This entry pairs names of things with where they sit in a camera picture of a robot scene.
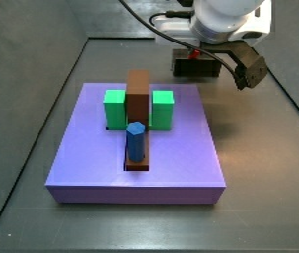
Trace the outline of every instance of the table surface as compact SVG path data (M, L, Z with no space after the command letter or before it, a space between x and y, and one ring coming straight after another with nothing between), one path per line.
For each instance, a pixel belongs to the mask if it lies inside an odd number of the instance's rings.
M295 107L269 75L237 91L225 69L173 78L169 60L170 48L150 40L88 42L0 217L0 251L299 250ZM197 84L227 181L213 206L60 205L45 188L82 83L124 83L134 68L149 83Z

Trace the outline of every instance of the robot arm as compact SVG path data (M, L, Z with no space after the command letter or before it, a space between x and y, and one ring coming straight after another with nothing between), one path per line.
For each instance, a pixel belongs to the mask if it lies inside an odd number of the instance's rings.
M180 13L183 19L177 18L177 12L152 15L154 28L144 22L124 0L120 2L154 32L157 44L177 43L212 58L199 58L196 61L189 57L172 58L172 70L174 63L183 61L179 66L189 65L187 70L195 69L199 73L200 69L204 73L201 76L215 76L205 71L207 68L213 68L209 60L215 59L231 72L240 90L252 88L263 79L267 74L264 59L249 47L268 34L271 0L177 0L184 7L192 5L189 18L184 19L185 12ZM232 58L237 65L235 71L213 53L225 53ZM174 73L187 76L189 71L173 71Z

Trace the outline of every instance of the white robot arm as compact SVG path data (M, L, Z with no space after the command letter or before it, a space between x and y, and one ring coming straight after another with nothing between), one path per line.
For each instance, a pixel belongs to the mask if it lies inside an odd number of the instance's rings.
M243 40L255 46L268 35L271 0L195 0L191 19L152 19L158 31L193 45ZM154 36L157 44L170 44Z
M118 1L154 33L157 44L187 47L172 50L173 76L216 77L223 65L239 90L252 88L264 78L264 58L251 46L269 32L271 0L176 0L192 10L152 14L150 25L125 1ZM236 63L235 70L215 53L225 53L231 57Z

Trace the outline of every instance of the brown block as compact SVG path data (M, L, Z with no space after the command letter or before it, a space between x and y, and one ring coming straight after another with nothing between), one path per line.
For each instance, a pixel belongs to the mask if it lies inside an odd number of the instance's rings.
M149 72L142 69L130 70L126 84L128 94L149 94Z
M128 119L149 118L149 73L146 70L130 70L126 84Z
M129 159L128 151L125 157L125 170L126 171L148 171L149 170L149 134L145 134L145 157L141 162L133 162Z
M149 94L126 94L126 115L128 118L144 119L149 114Z

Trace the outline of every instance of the gray floor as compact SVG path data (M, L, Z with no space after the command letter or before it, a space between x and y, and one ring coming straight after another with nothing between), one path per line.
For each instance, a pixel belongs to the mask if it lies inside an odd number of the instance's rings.
M66 0L85 34L90 38L152 38L152 32L116 0ZM149 15L181 10L174 0L128 0L145 21Z
M0 211L85 42L62 0L0 1Z
M273 0L272 32L256 46L283 89L299 107L299 1Z
M217 79L173 79L169 48L152 41L89 41L0 217L0 250L299 250L299 113L267 76L237 91ZM196 83L227 190L213 206L58 205L44 186L84 82Z

